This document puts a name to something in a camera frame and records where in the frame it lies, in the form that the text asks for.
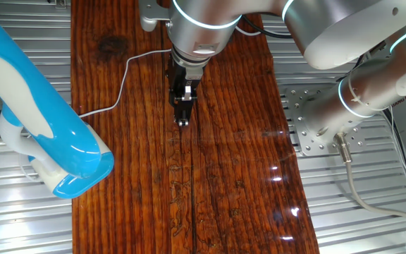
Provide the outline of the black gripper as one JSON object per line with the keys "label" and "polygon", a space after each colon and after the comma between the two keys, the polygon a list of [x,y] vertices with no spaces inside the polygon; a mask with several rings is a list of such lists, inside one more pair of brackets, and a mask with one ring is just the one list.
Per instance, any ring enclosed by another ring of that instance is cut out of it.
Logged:
{"label": "black gripper", "polygon": [[172,57],[168,60],[169,102],[174,108],[175,122],[180,127],[190,123],[203,72],[202,66],[181,66]]}

